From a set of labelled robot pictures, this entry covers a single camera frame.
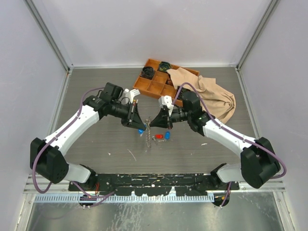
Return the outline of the metal disc keyring holder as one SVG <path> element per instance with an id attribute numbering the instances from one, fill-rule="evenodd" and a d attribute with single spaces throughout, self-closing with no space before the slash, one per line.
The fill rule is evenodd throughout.
<path id="1" fill-rule="evenodd" d="M 157 144 L 157 140 L 156 140 L 155 136 L 151 134 L 150 123 L 151 123 L 151 117 L 149 116 L 145 120 L 146 145 L 147 145 L 148 148 L 152 147 L 152 143 Z"/>

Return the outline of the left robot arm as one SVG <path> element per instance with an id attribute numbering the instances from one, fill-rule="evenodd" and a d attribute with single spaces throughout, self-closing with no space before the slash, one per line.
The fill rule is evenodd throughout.
<path id="1" fill-rule="evenodd" d="M 30 168 L 35 189 L 41 190 L 36 174 L 43 176 L 50 184 L 63 180 L 74 181 L 84 190 L 90 191 L 97 184 L 94 170 L 85 165 L 68 163 L 65 155 L 74 142 L 92 125 L 105 116 L 120 118 L 127 128 L 145 130 L 138 112 L 139 90 L 125 90 L 110 82 L 97 88 L 96 95 L 87 91 L 81 98 L 77 112 L 54 133 L 44 139 L 35 138 L 30 144 Z"/>

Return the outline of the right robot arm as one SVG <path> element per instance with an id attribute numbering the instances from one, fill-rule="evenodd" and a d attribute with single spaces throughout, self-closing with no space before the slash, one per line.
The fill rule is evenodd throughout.
<path id="1" fill-rule="evenodd" d="M 258 189 L 280 172 L 281 165 L 268 139 L 248 137 L 224 125 L 202 108 L 195 92 L 183 94 L 181 107 L 175 107 L 170 96 L 160 97 L 159 106 L 151 127 L 171 129 L 174 123 L 186 121 L 191 130 L 219 142 L 239 157 L 238 164 L 224 163 L 211 171 L 210 180 L 215 189 L 221 190 L 236 181 L 245 181 Z"/>

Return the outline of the blue tag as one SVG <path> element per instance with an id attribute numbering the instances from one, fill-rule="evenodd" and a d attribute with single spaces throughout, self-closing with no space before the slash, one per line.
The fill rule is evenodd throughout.
<path id="1" fill-rule="evenodd" d="M 140 135 L 142 135 L 142 134 L 145 132 L 145 130 L 139 129 L 139 130 L 138 130 L 138 133 L 139 133 Z"/>

